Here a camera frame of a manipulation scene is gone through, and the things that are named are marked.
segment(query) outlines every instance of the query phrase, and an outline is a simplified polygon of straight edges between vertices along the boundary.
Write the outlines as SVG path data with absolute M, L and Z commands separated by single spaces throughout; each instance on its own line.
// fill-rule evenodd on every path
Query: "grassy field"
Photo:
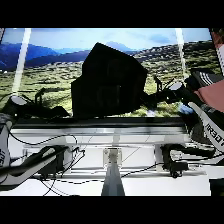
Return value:
M 145 84 L 145 92 L 148 94 L 156 92 L 156 84 L 152 75 L 156 74 L 163 83 L 167 83 L 172 78 L 175 80 L 183 80 L 183 72 L 177 45 L 170 47 L 157 48 L 157 54 L 152 55 L 152 49 L 144 50 L 134 57 L 148 69 L 148 77 Z M 190 75 L 189 68 L 191 67 L 206 67 L 212 69 L 217 74 L 221 74 L 220 67 L 217 61 L 216 52 L 214 49 L 191 51 L 184 55 L 186 60 L 186 73 Z M 63 106 L 70 114 L 72 114 L 71 102 L 71 82 L 81 76 L 83 62 L 57 62 L 41 67 L 25 68 L 21 80 L 20 90 L 34 91 L 26 93 L 30 99 L 34 99 L 35 92 L 41 88 L 46 88 L 44 94 L 44 105 L 54 107 L 57 105 Z M 14 72 L 0 74 L 0 97 L 9 94 L 12 91 L 14 82 Z M 7 98 L 0 102 L 0 108 L 6 103 Z M 178 116 L 177 107 L 179 103 L 158 105 L 157 117 Z M 141 107 L 133 113 L 117 115 L 128 117 L 144 117 L 147 110 Z

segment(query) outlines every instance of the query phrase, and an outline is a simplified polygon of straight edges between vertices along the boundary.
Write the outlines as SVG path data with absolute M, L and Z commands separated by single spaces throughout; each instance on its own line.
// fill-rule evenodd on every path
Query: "pink object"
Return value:
M 194 93 L 210 107 L 224 112 L 224 80 L 202 87 Z

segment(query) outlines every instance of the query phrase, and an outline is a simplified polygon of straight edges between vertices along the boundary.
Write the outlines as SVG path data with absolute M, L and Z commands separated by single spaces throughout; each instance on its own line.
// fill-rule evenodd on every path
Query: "blue sky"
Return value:
M 208 28 L 182 28 L 185 42 L 211 40 Z M 8 28 L 3 42 L 21 43 L 24 28 Z M 114 41 L 131 49 L 177 44 L 175 28 L 32 28 L 30 44 L 53 49 L 92 48 Z

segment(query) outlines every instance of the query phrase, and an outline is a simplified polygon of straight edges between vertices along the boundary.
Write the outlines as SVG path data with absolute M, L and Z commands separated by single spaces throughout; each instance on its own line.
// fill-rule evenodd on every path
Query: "display screen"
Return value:
M 148 69 L 144 88 L 148 94 L 156 92 L 152 75 L 165 85 L 173 78 L 183 80 L 192 67 L 221 74 L 208 28 L 6 28 L 0 45 L 0 97 L 27 90 L 34 91 L 26 93 L 33 100 L 44 87 L 45 106 L 60 105 L 72 114 L 71 82 L 81 76 L 83 61 L 97 42 L 135 57 Z M 178 103 L 160 103 L 154 112 L 142 107 L 116 116 L 150 113 L 178 116 Z

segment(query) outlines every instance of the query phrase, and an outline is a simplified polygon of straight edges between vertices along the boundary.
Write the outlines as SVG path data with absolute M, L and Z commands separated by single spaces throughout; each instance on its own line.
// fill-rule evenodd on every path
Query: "mountain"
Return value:
M 112 47 L 112 48 L 114 48 L 116 50 L 122 51 L 122 52 L 125 52 L 125 51 L 135 51 L 135 50 L 133 50 L 131 48 L 126 47 L 124 44 L 113 42 L 113 41 L 107 42 L 105 45 L 107 45 L 108 47 Z
M 82 49 L 82 48 L 62 48 L 62 49 L 54 49 L 55 52 L 59 54 L 67 54 L 67 53 L 73 53 L 78 51 L 85 51 L 89 49 Z
M 17 65 L 21 45 L 21 43 L 2 43 L 0 45 L 0 69 L 7 69 Z M 26 60 L 31 60 L 33 58 L 46 55 L 58 55 L 58 53 L 53 51 L 51 48 L 29 44 L 26 54 Z
M 67 54 L 61 54 L 61 55 L 48 55 L 43 56 L 39 58 L 33 58 L 29 61 L 25 62 L 25 67 L 34 67 L 34 66 L 42 66 L 46 64 L 52 64 L 55 62 L 79 62 L 84 61 L 86 57 L 88 56 L 90 50 L 86 51 L 79 51 L 79 52 L 73 52 L 73 53 L 67 53 Z

